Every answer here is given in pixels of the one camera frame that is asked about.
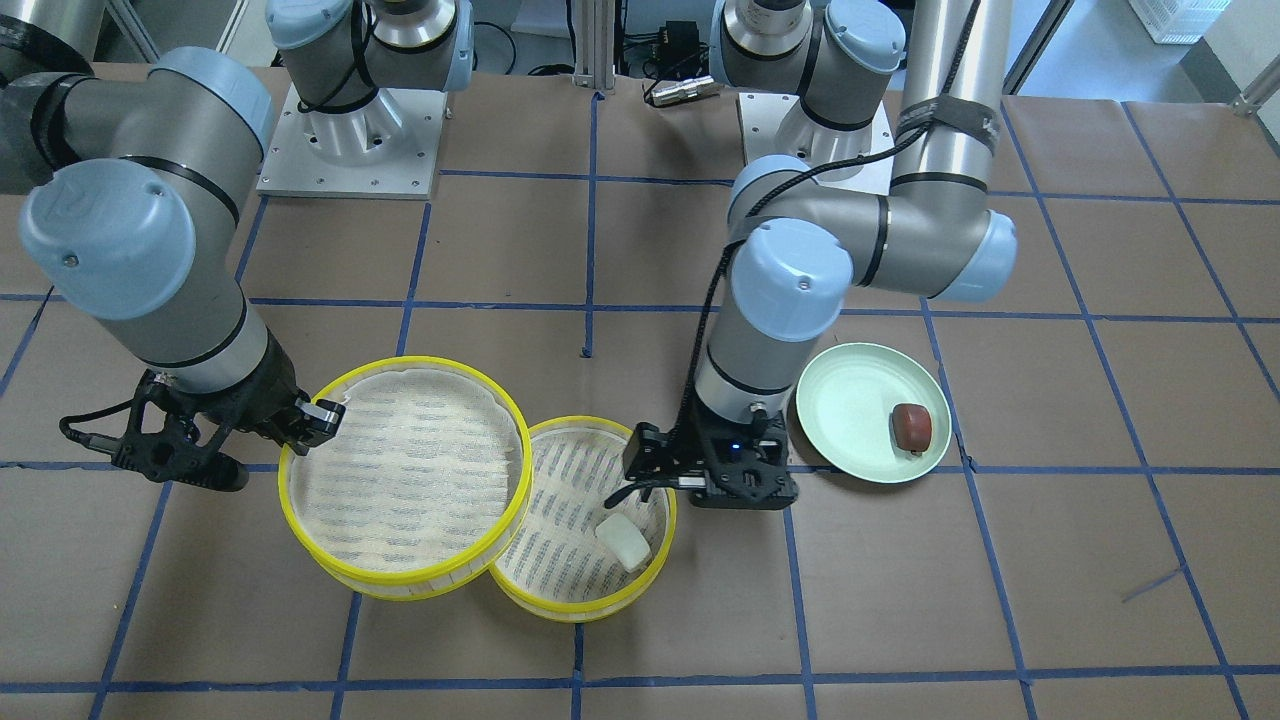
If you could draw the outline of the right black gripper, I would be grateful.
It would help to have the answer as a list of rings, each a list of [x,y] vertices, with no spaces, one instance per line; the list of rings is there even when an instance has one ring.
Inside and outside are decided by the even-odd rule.
[[[221,451],[232,432],[261,436],[298,456],[334,439],[347,406],[306,398],[278,341],[239,383],[206,395],[179,391],[147,370],[140,380],[140,411],[164,411],[163,428],[140,432],[140,473],[150,480],[247,480],[243,464]]]

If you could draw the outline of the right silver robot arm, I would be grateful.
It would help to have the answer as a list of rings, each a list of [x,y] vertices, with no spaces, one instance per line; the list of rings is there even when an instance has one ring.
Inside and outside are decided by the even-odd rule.
[[[133,395],[64,416],[72,443],[150,480],[234,492],[221,451],[251,433],[297,455],[333,439],[344,407],[312,398],[227,268],[270,156],[273,95],[210,47],[161,54],[138,82],[90,59],[102,1],[3,4],[3,192],[61,296],[145,366]]]

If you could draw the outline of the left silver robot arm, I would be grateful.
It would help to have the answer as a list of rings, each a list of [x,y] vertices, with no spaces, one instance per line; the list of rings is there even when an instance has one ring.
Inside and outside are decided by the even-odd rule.
[[[705,296],[719,311],[701,310],[675,425],[635,427],[605,509],[667,489],[704,509],[786,509],[786,409],[847,291],[1001,291],[1018,242],[988,184],[1011,14],[1009,1],[919,1],[905,28],[879,1],[717,4],[714,81],[787,94],[813,128],[860,135],[904,70],[899,120],[879,152],[792,150],[740,172]]]

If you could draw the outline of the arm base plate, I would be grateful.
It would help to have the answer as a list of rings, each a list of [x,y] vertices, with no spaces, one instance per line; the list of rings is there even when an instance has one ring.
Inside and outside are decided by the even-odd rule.
[[[893,132],[878,105],[870,123],[838,131],[818,124],[800,108],[795,95],[750,92],[739,96],[744,159],[790,155],[808,167],[883,152],[893,146]]]
[[[352,113],[302,113],[291,88],[256,188],[278,197],[428,200],[448,99],[383,88]]]

